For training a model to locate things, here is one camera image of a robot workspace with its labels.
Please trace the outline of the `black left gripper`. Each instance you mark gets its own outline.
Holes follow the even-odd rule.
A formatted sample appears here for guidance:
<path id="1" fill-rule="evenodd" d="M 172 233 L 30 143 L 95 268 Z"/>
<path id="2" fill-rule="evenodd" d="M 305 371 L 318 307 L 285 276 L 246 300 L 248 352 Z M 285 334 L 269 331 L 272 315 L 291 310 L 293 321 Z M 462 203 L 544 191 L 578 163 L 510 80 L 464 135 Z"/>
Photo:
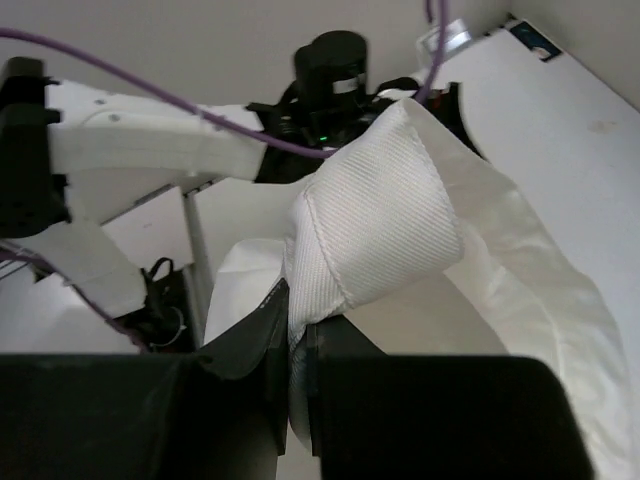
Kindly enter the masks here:
<path id="1" fill-rule="evenodd" d="M 273 104 L 252 102 L 262 132 L 278 140 L 325 153 L 360 135 L 391 103 L 377 96 L 399 89 L 400 80 L 367 92 L 368 43 L 346 30 L 323 33 L 296 50 L 294 81 Z M 434 116 L 483 160 L 486 157 L 467 132 L 462 113 L 461 84 L 451 82 L 434 97 Z"/>

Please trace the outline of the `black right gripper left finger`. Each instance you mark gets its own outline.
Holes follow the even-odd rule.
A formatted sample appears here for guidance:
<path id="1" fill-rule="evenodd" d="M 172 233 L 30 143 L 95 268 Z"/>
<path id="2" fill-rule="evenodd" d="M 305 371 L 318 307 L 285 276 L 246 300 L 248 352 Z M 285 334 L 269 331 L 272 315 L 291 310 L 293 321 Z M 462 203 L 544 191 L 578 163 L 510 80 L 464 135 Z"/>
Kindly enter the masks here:
<path id="1" fill-rule="evenodd" d="M 5 479 L 272 479 L 289 288 L 190 354 L 5 355 Z"/>

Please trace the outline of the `white skirt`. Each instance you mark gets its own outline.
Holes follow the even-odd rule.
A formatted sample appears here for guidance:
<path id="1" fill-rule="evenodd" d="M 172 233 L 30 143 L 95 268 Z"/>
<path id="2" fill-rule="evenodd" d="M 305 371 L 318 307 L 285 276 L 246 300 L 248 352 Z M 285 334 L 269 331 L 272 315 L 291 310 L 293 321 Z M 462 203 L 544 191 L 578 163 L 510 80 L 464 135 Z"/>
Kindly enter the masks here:
<path id="1" fill-rule="evenodd" d="M 430 353 L 515 353 L 558 376 L 600 479 L 635 479 L 629 371 L 594 282 L 565 257 L 507 176 L 412 100 L 394 103 L 317 172 L 248 191 L 276 233 L 247 232 L 218 265 L 205 337 L 290 288 L 290 424 L 311 442 L 303 396 L 314 324 L 344 314 Z"/>

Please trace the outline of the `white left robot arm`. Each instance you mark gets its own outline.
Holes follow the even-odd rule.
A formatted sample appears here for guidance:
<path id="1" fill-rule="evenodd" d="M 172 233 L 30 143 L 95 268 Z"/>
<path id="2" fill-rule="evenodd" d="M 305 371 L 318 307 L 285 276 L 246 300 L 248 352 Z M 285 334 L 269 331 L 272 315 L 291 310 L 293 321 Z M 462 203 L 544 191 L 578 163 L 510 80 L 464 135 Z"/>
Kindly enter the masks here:
<path id="1" fill-rule="evenodd" d="M 404 77 L 368 94 L 366 45 L 351 32 L 326 34 L 296 58 L 314 80 L 325 81 L 323 106 L 307 107 L 293 93 L 274 106 L 215 108 L 52 39 L 7 28 L 1 34 L 58 50 L 143 90 L 136 97 L 58 80 L 27 57 L 10 58 L 1 70 L 1 235 L 37 255 L 110 320 L 145 309 L 151 287 L 102 223 L 179 177 L 232 179 L 285 211 L 335 149 L 405 95 L 469 142 L 453 90 L 431 91 Z"/>

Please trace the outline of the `left corner label sticker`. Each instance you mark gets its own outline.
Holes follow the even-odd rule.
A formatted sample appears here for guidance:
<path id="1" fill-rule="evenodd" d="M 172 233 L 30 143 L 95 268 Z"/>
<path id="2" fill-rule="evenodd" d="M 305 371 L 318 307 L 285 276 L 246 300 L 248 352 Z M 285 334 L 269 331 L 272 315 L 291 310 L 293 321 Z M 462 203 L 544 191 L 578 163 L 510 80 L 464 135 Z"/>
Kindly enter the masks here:
<path id="1" fill-rule="evenodd" d="M 508 28 L 508 31 L 542 62 L 549 62 L 560 56 L 562 50 L 528 21 L 520 21 Z"/>

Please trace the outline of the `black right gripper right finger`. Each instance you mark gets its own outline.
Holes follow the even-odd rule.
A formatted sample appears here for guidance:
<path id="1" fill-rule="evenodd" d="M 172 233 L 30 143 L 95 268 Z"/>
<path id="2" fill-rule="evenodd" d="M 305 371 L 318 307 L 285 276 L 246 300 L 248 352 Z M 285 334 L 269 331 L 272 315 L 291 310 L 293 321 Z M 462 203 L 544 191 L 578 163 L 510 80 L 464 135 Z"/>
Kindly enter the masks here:
<path id="1" fill-rule="evenodd" d="M 325 479 L 591 479 L 565 390 L 512 355 L 399 355 L 348 319 L 309 328 L 307 399 Z"/>

